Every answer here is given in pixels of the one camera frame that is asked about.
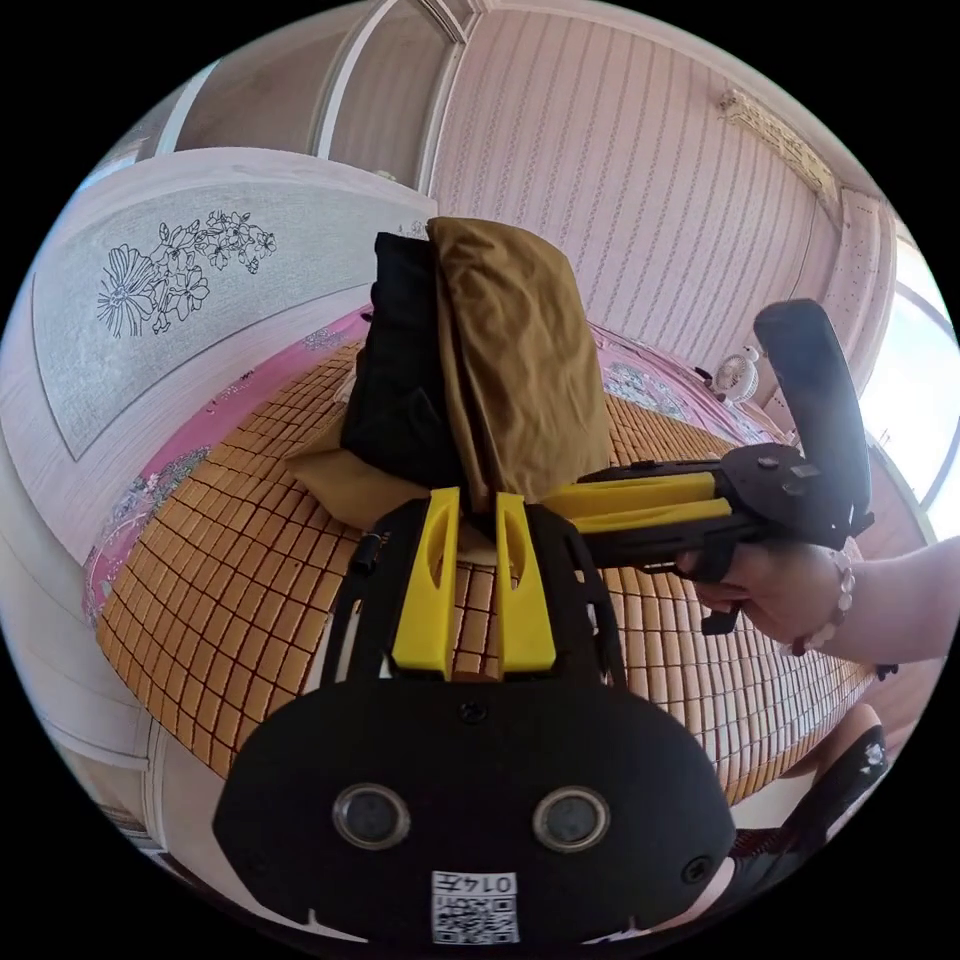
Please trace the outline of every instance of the khaki fabric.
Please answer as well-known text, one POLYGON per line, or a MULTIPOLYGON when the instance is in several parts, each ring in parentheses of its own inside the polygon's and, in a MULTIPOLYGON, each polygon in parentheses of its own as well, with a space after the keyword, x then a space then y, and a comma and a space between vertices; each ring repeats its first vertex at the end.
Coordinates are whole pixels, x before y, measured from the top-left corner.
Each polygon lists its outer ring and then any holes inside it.
POLYGON ((597 348, 573 270, 526 230, 437 217, 440 359, 471 505, 536 502, 610 463, 597 348))
MULTIPOLYGON (((347 526, 370 530, 385 514, 430 491, 364 463, 340 446, 346 411, 296 453, 287 457, 287 469, 332 516, 347 526)), ((460 525, 457 556, 483 566, 496 564, 496 549, 477 530, 460 525)))

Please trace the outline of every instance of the qr code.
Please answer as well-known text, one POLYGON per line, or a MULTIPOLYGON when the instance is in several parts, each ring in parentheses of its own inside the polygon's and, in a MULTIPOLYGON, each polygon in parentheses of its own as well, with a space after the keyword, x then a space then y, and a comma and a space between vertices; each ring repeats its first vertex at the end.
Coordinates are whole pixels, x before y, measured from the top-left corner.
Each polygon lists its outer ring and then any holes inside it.
POLYGON ((435 873, 433 939, 477 946, 517 943, 514 875, 435 873))

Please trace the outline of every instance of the bracelet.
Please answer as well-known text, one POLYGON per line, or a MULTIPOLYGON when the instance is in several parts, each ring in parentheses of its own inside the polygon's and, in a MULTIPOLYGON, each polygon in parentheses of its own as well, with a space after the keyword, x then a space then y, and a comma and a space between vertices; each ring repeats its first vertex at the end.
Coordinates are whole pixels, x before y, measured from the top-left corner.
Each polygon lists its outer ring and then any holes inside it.
POLYGON ((818 650, 828 640, 832 640, 853 606, 853 588, 857 585, 857 578, 853 574, 850 558, 844 553, 834 553, 833 561, 837 565, 840 578, 840 597, 837 605, 830 619, 819 630, 793 641, 790 646, 795 657, 802 657, 808 650, 818 650))

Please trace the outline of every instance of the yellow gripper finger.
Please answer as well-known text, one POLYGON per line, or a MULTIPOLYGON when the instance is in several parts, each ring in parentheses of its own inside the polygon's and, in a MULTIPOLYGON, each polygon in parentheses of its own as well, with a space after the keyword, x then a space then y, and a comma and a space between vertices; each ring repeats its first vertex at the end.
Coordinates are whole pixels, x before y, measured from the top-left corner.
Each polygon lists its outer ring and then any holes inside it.
POLYGON ((518 494, 497 494, 496 590, 502 672, 550 670, 557 651, 523 497, 518 494))
POLYGON ((433 490, 393 643, 401 670, 453 672, 460 491, 433 490))
POLYGON ((542 503, 583 534, 687 523, 732 513, 730 504, 717 497, 716 481, 708 472, 574 483, 542 503))

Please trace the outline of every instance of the wooden surface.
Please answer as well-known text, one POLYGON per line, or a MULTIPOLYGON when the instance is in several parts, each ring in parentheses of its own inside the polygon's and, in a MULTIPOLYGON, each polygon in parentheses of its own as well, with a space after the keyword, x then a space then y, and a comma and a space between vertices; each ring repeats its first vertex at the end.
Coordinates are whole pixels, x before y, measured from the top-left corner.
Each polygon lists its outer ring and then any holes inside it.
MULTIPOLYGON (((146 528, 101 617, 98 639, 120 676, 221 776, 257 724, 309 688, 359 537, 282 463, 335 413, 356 349, 291 383, 214 448, 146 528)), ((727 449, 686 424, 607 402, 615 462, 727 449)), ((729 636, 703 637, 703 610, 677 578, 631 568, 604 576, 631 689, 686 724, 731 803, 802 757, 869 684, 865 668, 785 657, 743 621, 729 636)), ((460 565, 458 675, 498 674, 492 588, 492 569, 460 565)))

